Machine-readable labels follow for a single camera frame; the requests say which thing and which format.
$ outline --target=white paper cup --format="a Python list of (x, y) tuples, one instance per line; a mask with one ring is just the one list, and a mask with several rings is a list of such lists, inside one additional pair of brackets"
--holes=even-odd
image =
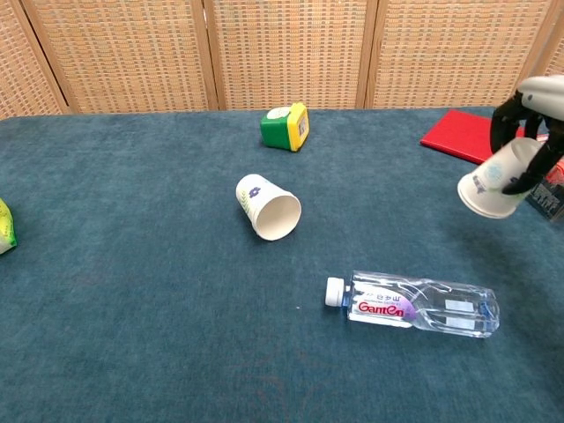
[(519, 137), (503, 146), (458, 183), (458, 195), (469, 209), (491, 219), (510, 216), (529, 191), (507, 196), (501, 191), (519, 178), (541, 147), (539, 141)]
[(265, 240), (279, 240), (298, 225), (300, 200), (259, 174), (243, 177), (237, 184), (235, 195), (256, 234)]

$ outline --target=table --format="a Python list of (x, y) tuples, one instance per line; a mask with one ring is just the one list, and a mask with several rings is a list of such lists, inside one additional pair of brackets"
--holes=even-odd
[[(0, 122), (0, 420), (564, 421), (564, 225), (468, 210), (474, 165), (419, 145), (445, 112), (313, 110), (299, 153), (263, 112)], [(248, 173), (301, 200), (286, 238), (254, 234)], [(501, 326), (347, 322), (323, 296), (354, 269), (491, 287)]]

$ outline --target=plastic water bottle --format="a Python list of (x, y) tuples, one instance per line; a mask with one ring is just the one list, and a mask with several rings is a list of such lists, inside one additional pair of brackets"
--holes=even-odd
[(488, 338), (500, 325), (494, 291), (431, 279), (354, 271), (350, 283), (327, 279), (325, 304), (349, 320)]

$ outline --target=woven folding screen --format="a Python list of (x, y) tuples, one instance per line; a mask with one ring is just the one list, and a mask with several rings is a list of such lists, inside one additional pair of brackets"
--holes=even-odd
[(513, 92), (546, 0), (380, 0), (367, 105), (499, 105)]
[(564, 75), (564, 38), (560, 40), (553, 59), (548, 64), (548, 69), (546, 70), (546, 75), (553, 75), (555, 73)]
[(217, 108), (200, 0), (23, 4), (74, 111)]
[(204, 4), (220, 106), (355, 107), (367, 0)]
[(63, 99), (31, 28), (28, 33), (24, 29), (27, 22), (18, 7), (17, 2), (0, 0), (0, 119), (61, 114)]

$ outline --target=white bottle cap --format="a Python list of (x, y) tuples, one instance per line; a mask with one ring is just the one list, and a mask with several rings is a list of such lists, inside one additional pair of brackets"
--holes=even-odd
[(341, 278), (327, 278), (327, 290), (325, 291), (325, 305), (341, 307), (343, 303), (343, 291), (345, 281)]

